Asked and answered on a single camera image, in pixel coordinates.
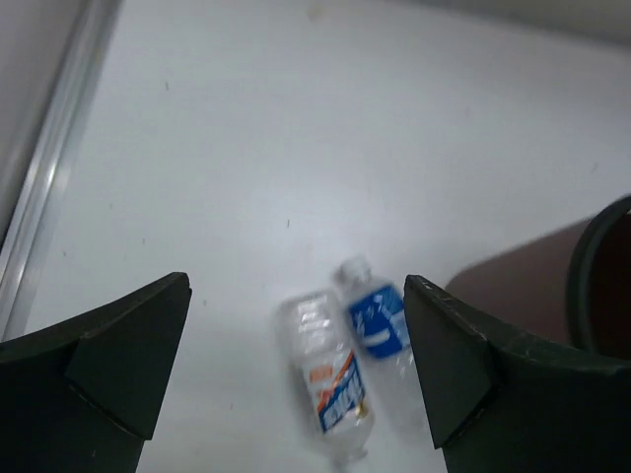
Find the clear bottle orange blue label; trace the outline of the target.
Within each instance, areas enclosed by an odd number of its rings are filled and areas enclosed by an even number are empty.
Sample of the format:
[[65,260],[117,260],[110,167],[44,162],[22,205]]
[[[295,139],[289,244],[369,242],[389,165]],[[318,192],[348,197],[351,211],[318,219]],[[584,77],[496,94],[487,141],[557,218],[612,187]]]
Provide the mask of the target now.
[[314,448],[341,468],[363,458],[375,414],[337,296],[321,290],[282,302],[277,333]]

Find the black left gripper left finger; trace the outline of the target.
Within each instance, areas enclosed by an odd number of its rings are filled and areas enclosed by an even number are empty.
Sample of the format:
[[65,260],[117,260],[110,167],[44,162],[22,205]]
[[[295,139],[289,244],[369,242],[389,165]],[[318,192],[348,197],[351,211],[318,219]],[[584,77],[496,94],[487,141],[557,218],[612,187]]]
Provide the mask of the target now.
[[1,345],[4,472],[133,472],[152,439],[187,318],[188,276]]

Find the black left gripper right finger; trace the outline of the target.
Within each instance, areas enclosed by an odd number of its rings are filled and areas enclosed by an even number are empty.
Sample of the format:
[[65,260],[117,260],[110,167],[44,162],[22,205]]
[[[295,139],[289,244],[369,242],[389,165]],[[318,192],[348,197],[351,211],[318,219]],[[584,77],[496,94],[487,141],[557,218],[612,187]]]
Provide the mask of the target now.
[[419,275],[404,308],[434,447],[451,472],[626,472],[630,365],[544,340]]

